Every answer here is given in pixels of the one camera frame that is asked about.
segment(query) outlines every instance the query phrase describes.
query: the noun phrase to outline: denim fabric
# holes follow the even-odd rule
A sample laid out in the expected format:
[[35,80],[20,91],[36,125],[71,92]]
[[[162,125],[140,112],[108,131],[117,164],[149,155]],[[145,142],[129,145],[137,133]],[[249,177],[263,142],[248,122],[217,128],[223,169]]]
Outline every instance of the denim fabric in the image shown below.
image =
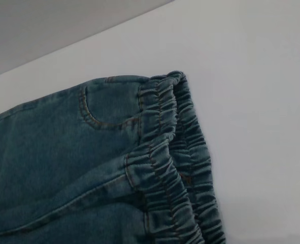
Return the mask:
[[225,243],[181,72],[88,81],[0,114],[0,244]]

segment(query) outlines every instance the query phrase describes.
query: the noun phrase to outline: jeans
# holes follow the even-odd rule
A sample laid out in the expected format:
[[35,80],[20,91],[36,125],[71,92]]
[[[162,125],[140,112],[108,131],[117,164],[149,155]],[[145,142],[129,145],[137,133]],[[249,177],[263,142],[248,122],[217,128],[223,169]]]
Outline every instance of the jeans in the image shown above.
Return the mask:
[[0,244],[225,243],[182,72],[90,80],[0,114]]

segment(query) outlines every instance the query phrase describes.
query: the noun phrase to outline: orange stitching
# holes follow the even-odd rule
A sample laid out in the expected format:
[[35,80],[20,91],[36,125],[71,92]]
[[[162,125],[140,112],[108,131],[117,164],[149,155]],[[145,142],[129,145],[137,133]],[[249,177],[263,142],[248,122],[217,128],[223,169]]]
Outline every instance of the orange stitching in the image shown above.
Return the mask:
[[101,121],[95,119],[92,116],[92,114],[90,113],[90,111],[88,109],[88,106],[86,104],[86,96],[85,96],[85,93],[82,91],[82,88],[80,88],[80,92],[81,92],[80,96],[81,96],[81,99],[82,99],[84,111],[87,113],[88,118],[90,118],[96,124],[106,125],[106,126],[111,126],[111,127],[119,127],[119,126],[127,126],[128,122],[130,122],[130,121],[139,121],[139,118],[130,118],[130,119],[128,119],[128,120],[126,120],[126,121],[124,121],[123,123],[120,123],[120,124],[112,124],[112,123],[101,122]]
[[80,99],[82,99],[82,98],[79,98],[79,109],[80,109],[81,117],[83,118],[83,120],[84,120],[88,125],[90,125],[90,126],[91,126],[92,128],[94,128],[94,129],[96,129],[96,128],[94,127],[93,124],[91,124],[89,121],[86,120],[85,115],[84,115],[83,112],[82,112],[82,108],[81,108],[81,105],[82,105],[82,104],[81,104]]
[[167,189],[166,185],[163,183],[162,179],[161,179],[160,176],[158,175],[158,172],[157,172],[156,168],[154,167],[153,162],[155,162],[155,160],[151,157],[151,150],[152,150],[152,148],[151,148],[150,145],[149,145],[149,149],[150,149],[150,151],[149,151],[149,159],[150,159],[150,161],[151,161],[151,167],[153,168],[155,176],[158,178],[158,180],[159,180],[161,186],[162,186],[163,189],[164,189],[164,192],[165,192],[165,194],[166,194],[167,201],[168,201],[168,204],[169,204],[169,209],[170,209],[171,219],[172,219],[173,225],[174,225],[174,230],[175,230],[175,232],[176,232],[176,236],[177,236],[177,238],[178,238],[178,240],[179,240],[179,243],[182,243],[182,242],[181,242],[180,234],[179,234],[179,232],[178,232],[178,230],[177,230],[177,221],[176,221],[175,216],[174,216],[173,211],[172,211],[172,201],[171,201],[171,197],[170,197],[170,195],[168,194],[168,189]]
[[191,185],[191,176],[185,176],[182,173],[179,173],[182,179],[184,179],[188,185]]
[[139,95],[139,108],[140,108],[140,115],[139,115],[139,127],[138,127],[138,135],[139,135],[139,145],[141,144],[141,119],[142,119],[142,101],[141,101],[141,86],[139,86],[139,91],[138,91],[138,95]]
[[[179,108],[180,108],[180,101],[179,101],[179,97],[176,97],[176,103],[177,103],[177,111],[179,112]],[[189,150],[189,143],[188,143],[188,139],[186,138],[185,136],[185,128],[184,128],[184,124],[182,122],[182,119],[180,118],[180,114],[179,114],[179,122],[181,124],[181,130],[182,130],[182,138],[183,140],[185,141],[186,143],[186,149],[188,151],[188,155],[190,157],[190,161],[191,161],[191,164],[189,166],[189,174],[190,176],[186,179],[186,182],[188,183],[188,185],[191,187],[192,189],[192,192],[194,194],[194,209],[193,209],[193,213],[194,213],[194,217],[195,219],[199,222],[199,225],[201,224],[201,220],[198,218],[198,199],[197,199],[197,194],[198,192],[196,191],[195,189],[195,185],[194,185],[194,182],[193,182],[193,164],[194,164],[194,159],[192,157],[192,154],[190,153],[190,150]]]
[[158,97],[158,104],[159,104],[159,128],[161,132],[161,113],[162,113],[162,108],[161,108],[161,99],[159,97],[159,91],[158,91],[158,85],[159,83],[156,83],[155,90],[156,90],[156,96]]
[[127,173],[127,178],[130,180],[130,184],[133,188],[135,188],[136,191],[138,192],[141,192],[143,197],[144,197],[144,204],[145,204],[145,208],[146,208],[146,211],[145,211],[145,214],[146,214],[146,225],[147,225],[147,230],[149,232],[149,235],[154,238],[154,235],[153,233],[150,232],[150,220],[149,220],[149,209],[148,209],[148,203],[147,203],[147,199],[146,199],[146,196],[145,196],[145,193],[141,190],[139,190],[139,188],[135,185],[134,181],[133,181],[133,178],[131,176],[131,173],[130,173],[130,170],[129,170],[129,164],[128,164],[128,159],[129,159],[129,154],[126,155],[125,157],[125,168],[126,168],[126,173]]

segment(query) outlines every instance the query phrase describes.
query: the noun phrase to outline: front pocket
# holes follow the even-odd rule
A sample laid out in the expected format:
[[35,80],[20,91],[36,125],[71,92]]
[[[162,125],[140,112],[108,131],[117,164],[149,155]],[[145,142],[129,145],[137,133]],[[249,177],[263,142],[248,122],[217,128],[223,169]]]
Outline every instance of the front pocket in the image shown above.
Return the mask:
[[121,128],[138,122],[138,89],[137,83],[84,84],[79,94],[81,115],[94,128]]

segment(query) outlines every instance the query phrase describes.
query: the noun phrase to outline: blue denim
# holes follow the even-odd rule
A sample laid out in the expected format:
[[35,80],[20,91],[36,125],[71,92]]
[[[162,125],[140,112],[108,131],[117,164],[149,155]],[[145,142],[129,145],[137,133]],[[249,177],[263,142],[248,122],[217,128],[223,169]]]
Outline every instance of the blue denim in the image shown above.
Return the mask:
[[117,76],[0,114],[0,244],[225,243],[186,77]]

